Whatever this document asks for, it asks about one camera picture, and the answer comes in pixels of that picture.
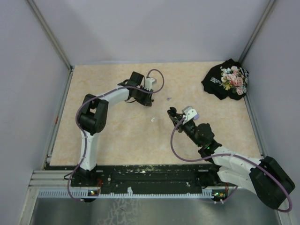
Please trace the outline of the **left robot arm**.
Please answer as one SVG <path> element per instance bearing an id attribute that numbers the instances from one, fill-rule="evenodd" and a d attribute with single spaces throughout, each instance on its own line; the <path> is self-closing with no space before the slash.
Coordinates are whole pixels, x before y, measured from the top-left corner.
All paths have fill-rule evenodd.
<path id="1" fill-rule="evenodd" d="M 156 82 L 155 78 L 133 72 L 129 79 L 120 82 L 115 89 L 99 96 L 85 96 L 76 113 L 76 123 L 82 137 L 79 167 L 84 172 L 81 181 L 87 186 L 94 185 L 98 180 L 98 175 L 92 170 L 97 165 L 98 138 L 106 126 L 108 110 L 131 98 L 143 106 L 152 106 L 152 87 Z"/>

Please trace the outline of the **black earbud case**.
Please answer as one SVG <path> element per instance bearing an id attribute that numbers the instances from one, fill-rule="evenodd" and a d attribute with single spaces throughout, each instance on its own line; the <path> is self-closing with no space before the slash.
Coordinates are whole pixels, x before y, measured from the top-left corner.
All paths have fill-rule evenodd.
<path id="1" fill-rule="evenodd" d="M 168 116 L 177 116 L 177 109 L 175 107 L 170 107 L 168 110 L 167 110 L 167 114 Z"/>

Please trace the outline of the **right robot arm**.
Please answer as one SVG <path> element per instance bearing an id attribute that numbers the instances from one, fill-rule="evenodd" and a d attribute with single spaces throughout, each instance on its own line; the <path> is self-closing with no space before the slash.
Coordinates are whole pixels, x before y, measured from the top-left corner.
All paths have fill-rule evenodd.
<path id="1" fill-rule="evenodd" d="M 209 174 L 212 184 L 234 184 L 254 193 L 271 209 L 285 213 L 292 210 L 290 193 L 295 184 L 274 158 L 246 157 L 224 147 L 215 140 L 209 123 L 195 124 L 197 112 L 190 106 L 181 113 L 170 107 L 167 114 L 174 125 L 171 135 L 185 133 L 200 148 L 198 161 L 205 160 L 215 166 Z"/>

